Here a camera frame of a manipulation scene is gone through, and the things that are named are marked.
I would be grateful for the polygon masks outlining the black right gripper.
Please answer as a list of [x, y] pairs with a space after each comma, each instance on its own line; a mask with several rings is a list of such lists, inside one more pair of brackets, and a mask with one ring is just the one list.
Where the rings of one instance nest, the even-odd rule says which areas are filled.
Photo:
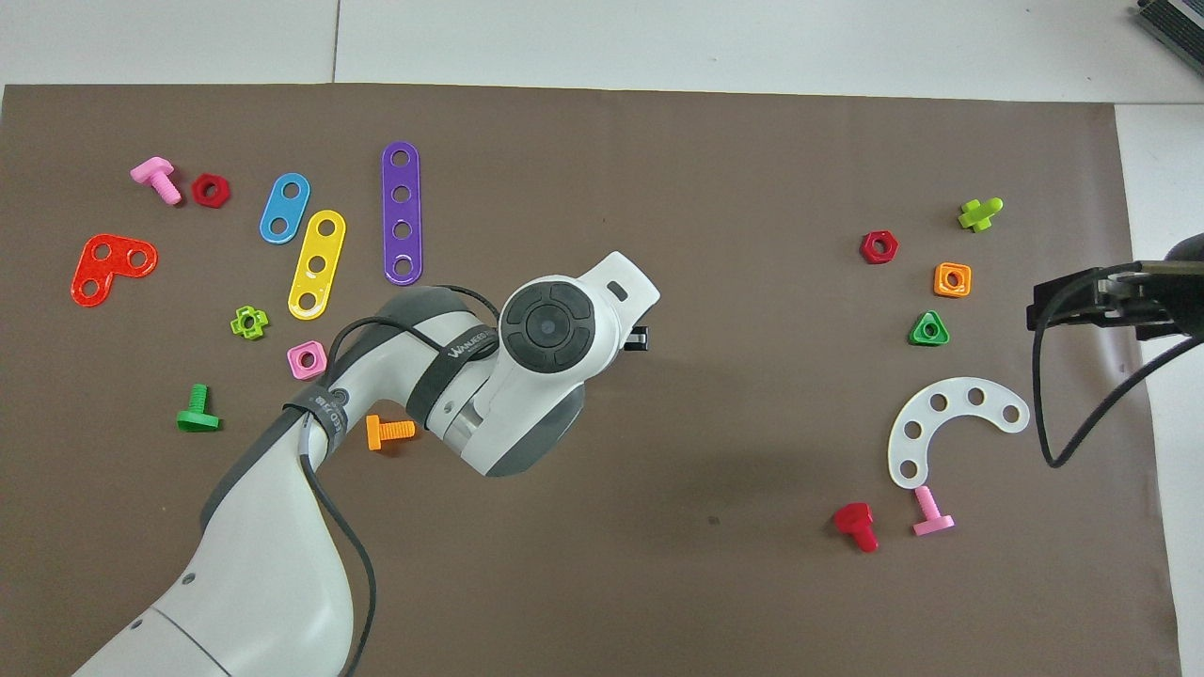
[[1203, 235], [1197, 234], [1174, 245], [1164, 259], [1137, 261], [1135, 270], [1110, 273], [1100, 283], [1094, 281], [1100, 267], [1041, 282], [1032, 288], [1027, 329], [1035, 331], [1054, 298], [1070, 289], [1050, 314], [1049, 326], [1134, 325], [1138, 341], [1187, 336], [1180, 325], [1203, 324], [1202, 261]]

